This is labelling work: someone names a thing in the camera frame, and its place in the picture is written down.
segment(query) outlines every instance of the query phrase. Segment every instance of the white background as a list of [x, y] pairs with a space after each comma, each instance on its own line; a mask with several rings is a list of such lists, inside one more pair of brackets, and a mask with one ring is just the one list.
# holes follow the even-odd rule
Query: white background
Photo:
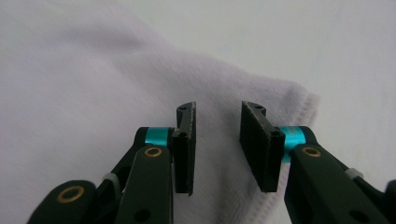
[[[182, 49], [305, 86], [320, 97], [318, 141], [378, 189], [396, 179], [396, 1], [119, 2]], [[8, 3], [2, 51], [46, 29], [43, 15], [61, 19], [94, 1]], [[282, 203], [271, 223], [288, 222]]]

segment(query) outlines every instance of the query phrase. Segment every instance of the white cloth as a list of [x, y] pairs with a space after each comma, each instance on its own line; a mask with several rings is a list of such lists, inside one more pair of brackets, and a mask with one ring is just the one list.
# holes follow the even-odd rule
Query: white cloth
[[282, 201], [263, 194], [239, 145], [241, 101], [274, 125], [309, 125], [317, 97], [173, 48], [117, 6], [80, 11], [0, 55], [0, 223], [26, 222], [54, 187], [100, 184], [142, 126], [176, 126], [197, 102], [194, 193], [175, 194], [175, 223], [260, 223]]

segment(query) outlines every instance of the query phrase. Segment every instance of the gold screw hole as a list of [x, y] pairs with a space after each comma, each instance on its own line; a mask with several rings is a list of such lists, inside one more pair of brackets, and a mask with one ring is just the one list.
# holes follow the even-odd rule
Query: gold screw hole
[[145, 151], [145, 156], [147, 157], [158, 157], [161, 154], [163, 154], [163, 151], [158, 147], [151, 147]]
[[313, 147], [304, 147], [303, 153], [310, 157], [320, 157], [321, 156], [321, 152]]
[[83, 194], [84, 188], [82, 186], [72, 186], [62, 190], [62, 192], [58, 195], [57, 200], [59, 203], [71, 203], [80, 198]]

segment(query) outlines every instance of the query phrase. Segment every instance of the white towel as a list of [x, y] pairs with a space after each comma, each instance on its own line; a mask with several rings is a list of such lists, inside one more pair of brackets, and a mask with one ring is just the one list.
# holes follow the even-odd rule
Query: white towel
[[309, 125], [318, 98], [175, 49], [121, 7], [64, 16], [0, 54], [0, 223], [23, 223], [56, 186], [98, 186], [142, 126], [176, 126], [197, 102], [194, 193], [175, 194], [175, 223], [263, 223], [283, 201], [261, 193], [239, 145], [241, 101], [273, 125]]

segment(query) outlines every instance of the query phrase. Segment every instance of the black plastic part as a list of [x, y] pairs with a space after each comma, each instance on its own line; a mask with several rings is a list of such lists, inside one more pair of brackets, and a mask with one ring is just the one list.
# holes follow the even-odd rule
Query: black plastic part
[[293, 224], [388, 223], [324, 148], [298, 145], [290, 164], [285, 203]]
[[396, 223], [396, 180], [388, 183], [383, 200], [385, 216], [391, 223]]
[[251, 172], [264, 192], [276, 192], [285, 134], [265, 117], [265, 108], [242, 102], [240, 143]]
[[53, 189], [37, 207], [28, 224], [93, 223], [99, 204], [96, 187], [85, 180], [73, 180]]
[[[134, 162], [134, 155], [137, 150], [145, 146], [147, 130], [148, 127], [142, 127], [137, 130], [134, 136], [134, 144], [111, 171], [111, 173], [117, 175], [119, 178], [121, 191], [125, 188], [126, 181], [128, 180], [128, 175], [131, 171], [132, 163]], [[102, 205], [111, 203], [115, 200], [114, 189], [109, 180], [102, 182], [97, 192]]]
[[192, 195], [196, 144], [195, 102], [177, 108], [177, 128], [172, 136], [176, 193]]
[[[145, 151], [156, 147], [161, 155], [148, 157]], [[172, 223], [171, 154], [167, 147], [150, 145], [138, 150], [120, 201], [116, 224]]]

